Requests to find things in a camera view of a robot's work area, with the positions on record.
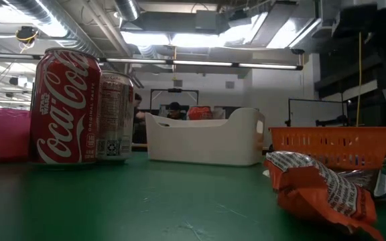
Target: silver soda can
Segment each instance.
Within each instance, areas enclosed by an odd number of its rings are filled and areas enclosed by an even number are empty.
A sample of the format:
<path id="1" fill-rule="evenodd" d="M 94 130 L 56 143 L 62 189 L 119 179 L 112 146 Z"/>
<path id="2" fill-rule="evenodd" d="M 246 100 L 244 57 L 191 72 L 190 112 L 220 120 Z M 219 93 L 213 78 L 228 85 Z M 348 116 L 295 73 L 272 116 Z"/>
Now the silver soda can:
<path id="1" fill-rule="evenodd" d="M 124 161 L 131 156 L 133 85 L 129 76 L 102 71 L 98 161 Z"/>

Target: person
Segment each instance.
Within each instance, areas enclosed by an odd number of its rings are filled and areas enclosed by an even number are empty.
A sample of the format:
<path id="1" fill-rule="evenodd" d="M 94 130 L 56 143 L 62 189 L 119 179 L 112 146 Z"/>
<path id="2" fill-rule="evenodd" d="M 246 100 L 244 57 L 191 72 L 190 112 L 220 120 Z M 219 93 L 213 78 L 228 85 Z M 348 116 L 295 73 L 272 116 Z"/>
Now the person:
<path id="1" fill-rule="evenodd" d="M 133 101 L 133 123 L 141 123 L 145 121 L 145 113 L 139 111 L 138 106 L 142 102 L 142 97 L 135 93 L 135 100 Z"/>
<path id="2" fill-rule="evenodd" d="M 174 120 L 185 120 L 186 114 L 181 112 L 180 103 L 172 102 L 169 104 L 169 113 L 167 117 Z"/>
<path id="3" fill-rule="evenodd" d="M 135 100 L 133 100 L 133 143 L 147 143 L 147 131 L 145 128 L 145 113 L 138 109 L 141 104 L 142 97 L 135 93 Z"/>

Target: desk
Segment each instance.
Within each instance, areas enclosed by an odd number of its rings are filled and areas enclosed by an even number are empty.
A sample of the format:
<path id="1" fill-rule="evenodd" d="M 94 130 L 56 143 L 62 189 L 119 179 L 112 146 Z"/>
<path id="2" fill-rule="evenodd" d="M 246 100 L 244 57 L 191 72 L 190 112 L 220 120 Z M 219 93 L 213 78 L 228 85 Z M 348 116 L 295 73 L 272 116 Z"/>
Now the desk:
<path id="1" fill-rule="evenodd" d="M 82 171 L 0 165 L 0 240 L 346 239 L 279 208 L 262 172 L 148 161 L 146 153 Z M 386 204 L 378 215 L 386 237 Z"/>

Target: coca-cola logo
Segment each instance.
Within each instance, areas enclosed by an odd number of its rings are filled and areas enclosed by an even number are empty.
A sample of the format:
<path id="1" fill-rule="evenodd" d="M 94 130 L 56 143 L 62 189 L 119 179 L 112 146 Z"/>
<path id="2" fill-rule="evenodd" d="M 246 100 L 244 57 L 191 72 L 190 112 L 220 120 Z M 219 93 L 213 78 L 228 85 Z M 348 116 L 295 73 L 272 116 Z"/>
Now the coca-cola logo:
<path id="1" fill-rule="evenodd" d="M 81 116 L 78 121 L 74 120 L 72 113 L 66 108 L 67 106 L 74 109 L 83 109 L 86 107 L 86 98 L 83 92 L 87 90 L 87 83 L 84 81 L 84 77 L 88 76 L 88 59 L 86 56 L 76 52 L 67 51 L 54 51 L 54 55 L 46 62 L 43 67 L 44 77 L 43 81 L 48 91 L 50 92 L 50 116 L 54 122 L 48 125 L 48 130 L 54 136 L 47 140 L 37 140 L 37 150 L 41 158 L 46 163 L 58 163 L 49 157 L 42 145 L 47 144 L 49 150 L 53 151 L 60 157 L 70 157 L 72 151 L 67 147 L 66 143 L 70 143 L 73 140 L 72 130 L 75 128 L 76 141 L 78 145 L 78 152 L 80 153 L 78 162 L 82 162 L 80 135 L 83 131 L 83 119 Z M 58 60 L 64 66 L 68 67 L 68 71 L 65 73 L 53 73 L 49 71 L 48 65 L 53 61 Z"/>

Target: orange snack bag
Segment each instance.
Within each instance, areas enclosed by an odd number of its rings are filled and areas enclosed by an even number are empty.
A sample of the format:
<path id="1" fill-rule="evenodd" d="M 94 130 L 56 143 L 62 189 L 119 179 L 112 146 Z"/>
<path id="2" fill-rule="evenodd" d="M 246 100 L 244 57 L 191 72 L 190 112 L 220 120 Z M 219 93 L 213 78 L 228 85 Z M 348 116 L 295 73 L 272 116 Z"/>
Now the orange snack bag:
<path id="1" fill-rule="evenodd" d="M 350 233 L 362 228 L 377 240 L 375 204 L 370 193 L 347 181 L 313 158 L 288 151 L 266 154 L 266 166 L 278 205 L 307 220 L 327 220 L 346 226 Z"/>

